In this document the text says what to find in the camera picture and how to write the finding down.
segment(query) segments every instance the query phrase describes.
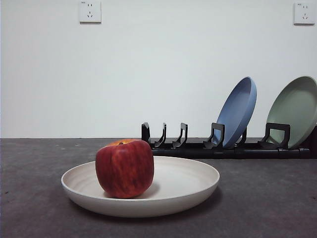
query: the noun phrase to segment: plate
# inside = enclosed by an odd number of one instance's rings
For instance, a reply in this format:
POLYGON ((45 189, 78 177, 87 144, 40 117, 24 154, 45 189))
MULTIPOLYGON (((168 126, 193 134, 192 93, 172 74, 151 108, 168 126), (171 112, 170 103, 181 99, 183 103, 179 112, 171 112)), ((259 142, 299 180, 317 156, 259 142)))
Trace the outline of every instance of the plate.
MULTIPOLYGON (((224 148, 232 148, 243 134, 257 101, 257 87, 250 77, 242 79, 224 103, 217 123, 224 124, 224 148)), ((220 140, 220 132, 214 131, 214 142, 220 140)))
POLYGON ((61 183, 72 201, 90 211, 117 217, 156 217, 202 203, 220 178, 214 167, 183 158, 154 156, 154 168, 152 185, 132 199, 109 197, 98 183, 94 161, 68 170, 61 183))
MULTIPOLYGON (((289 124, 291 134, 288 148, 300 145, 312 132, 317 122, 317 84, 308 76, 290 82, 277 96, 266 122, 289 124)), ((284 132, 271 130, 269 142, 280 143, 284 132)))

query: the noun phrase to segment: dish rack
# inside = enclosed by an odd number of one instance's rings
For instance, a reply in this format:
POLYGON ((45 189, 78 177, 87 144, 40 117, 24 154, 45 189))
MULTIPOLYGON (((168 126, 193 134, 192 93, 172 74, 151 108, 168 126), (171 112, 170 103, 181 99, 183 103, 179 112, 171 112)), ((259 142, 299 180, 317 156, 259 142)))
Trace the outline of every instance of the dish rack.
POLYGON ((247 141, 247 129, 239 142, 232 148, 222 146, 225 125, 211 124, 211 135, 203 138, 188 138, 188 125, 181 123, 180 135, 177 139, 166 138, 166 124, 163 123, 163 133, 159 140, 150 137, 150 126, 142 124, 142 140, 146 141, 155 156, 182 157, 188 159, 316 159, 317 158, 317 125, 308 138, 296 148, 288 148, 291 128, 288 124, 267 123, 265 136, 257 142, 247 141), (272 129, 284 132, 280 142, 270 141, 272 129), (214 138, 215 130, 220 131, 220 139, 214 138))

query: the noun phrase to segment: wall outlet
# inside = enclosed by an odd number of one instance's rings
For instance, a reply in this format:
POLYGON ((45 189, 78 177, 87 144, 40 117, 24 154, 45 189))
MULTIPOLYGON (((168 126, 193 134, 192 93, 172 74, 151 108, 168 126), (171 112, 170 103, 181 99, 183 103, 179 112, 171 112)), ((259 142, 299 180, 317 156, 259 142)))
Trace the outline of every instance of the wall outlet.
POLYGON ((294 3, 294 24, 314 25, 316 21, 316 5, 313 2, 294 3))
POLYGON ((79 21, 81 23, 101 23, 101 0, 80 1, 79 21))

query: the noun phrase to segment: apple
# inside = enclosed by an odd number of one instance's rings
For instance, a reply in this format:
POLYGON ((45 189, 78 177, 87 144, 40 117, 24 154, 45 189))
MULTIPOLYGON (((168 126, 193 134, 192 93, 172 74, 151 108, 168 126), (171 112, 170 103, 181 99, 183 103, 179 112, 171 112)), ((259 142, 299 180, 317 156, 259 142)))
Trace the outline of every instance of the apple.
POLYGON ((96 154, 96 173, 101 187, 114 198, 131 198, 145 192, 153 181, 154 159, 143 140, 123 139, 96 154))

